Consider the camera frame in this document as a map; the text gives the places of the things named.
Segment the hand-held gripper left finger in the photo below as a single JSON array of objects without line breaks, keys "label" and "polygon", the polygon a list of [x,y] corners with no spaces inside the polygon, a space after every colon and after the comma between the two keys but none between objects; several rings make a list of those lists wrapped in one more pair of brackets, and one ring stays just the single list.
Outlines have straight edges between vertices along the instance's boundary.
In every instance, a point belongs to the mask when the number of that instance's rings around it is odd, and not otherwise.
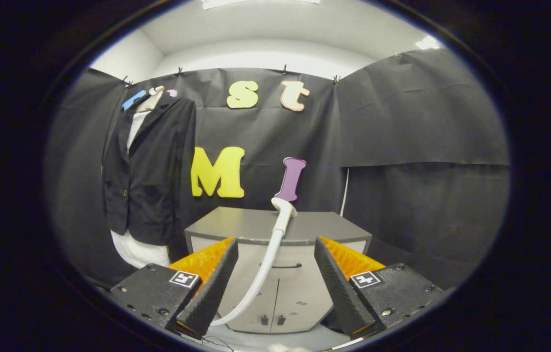
[{"label": "hand-held gripper left finger", "polygon": [[110,294],[144,321],[200,339],[219,311],[237,260],[238,241],[227,238],[169,266],[147,264]]}]

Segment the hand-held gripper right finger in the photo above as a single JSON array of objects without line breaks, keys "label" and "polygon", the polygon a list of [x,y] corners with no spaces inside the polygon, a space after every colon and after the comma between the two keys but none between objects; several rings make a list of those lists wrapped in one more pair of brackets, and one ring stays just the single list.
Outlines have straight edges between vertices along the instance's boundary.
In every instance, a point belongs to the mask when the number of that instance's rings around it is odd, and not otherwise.
[{"label": "hand-held gripper right finger", "polygon": [[405,325],[447,295],[404,263],[384,265],[322,236],[316,238],[314,258],[336,320],[353,340]]}]

